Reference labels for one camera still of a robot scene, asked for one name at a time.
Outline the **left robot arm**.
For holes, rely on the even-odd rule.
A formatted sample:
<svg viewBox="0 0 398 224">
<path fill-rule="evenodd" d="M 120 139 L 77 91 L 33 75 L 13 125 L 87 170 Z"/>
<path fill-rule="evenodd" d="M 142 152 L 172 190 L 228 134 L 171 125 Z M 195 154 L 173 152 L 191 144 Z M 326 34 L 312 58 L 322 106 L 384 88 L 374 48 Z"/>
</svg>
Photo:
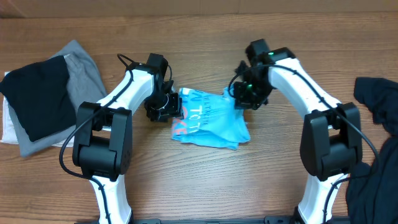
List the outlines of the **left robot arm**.
<svg viewBox="0 0 398 224">
<path fill-rule="evenodd" d="M 83 102 L 73 132 L 73 164 L 90 182 L 99 208 L 98 223 L 133 223 L 125 175 L 132 159 L 132 117 L 140 106 L 153 122 L 182 118 L 182 99 L 174 91 L 172 69 L 163 55 L 135 62 L 119 54 L 125 66 L 121 83 L 96 103 Z"/>
</svg>

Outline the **light blue printed t-shirt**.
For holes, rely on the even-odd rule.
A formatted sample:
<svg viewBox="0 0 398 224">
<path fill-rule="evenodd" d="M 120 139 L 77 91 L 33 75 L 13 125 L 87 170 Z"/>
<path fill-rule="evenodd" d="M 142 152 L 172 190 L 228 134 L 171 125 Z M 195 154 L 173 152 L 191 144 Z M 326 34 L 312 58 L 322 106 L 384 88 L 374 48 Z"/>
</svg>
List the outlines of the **light blue printed t-shirt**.
<svg viewBox="0 0 398 224">
<path fill-rule="evenodd" d="M 236 150 L 251 140 L 244 111 L 234 108 L 227 88 L 220 95 L 191 88 L 179 89 L 183 118 L 172 121 L 172 139 L 198 146 Z"/>
</svg>

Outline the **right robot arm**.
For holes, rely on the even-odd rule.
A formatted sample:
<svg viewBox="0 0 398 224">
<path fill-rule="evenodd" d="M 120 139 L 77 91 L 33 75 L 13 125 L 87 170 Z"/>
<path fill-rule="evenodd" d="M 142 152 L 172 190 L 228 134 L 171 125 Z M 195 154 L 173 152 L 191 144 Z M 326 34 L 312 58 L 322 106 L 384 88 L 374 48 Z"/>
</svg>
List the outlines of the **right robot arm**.
<svg viewBox="0 0 398 224">
<path fill-rule="evenodd" d="M 235 107 L 257 110 L 279 90 L 303 119 L 300 158 L 308 172 L 304 195 L 291 216 L 265 217 L 265 223 L 349 223 L 331 209 L 339 186 L 363 156 L 360 115 L 323 90 L 287 47 L 271 50 L 264 39 L 245 50 L 247 62 L 235 70 L 228 91 Z"/>
</svg>

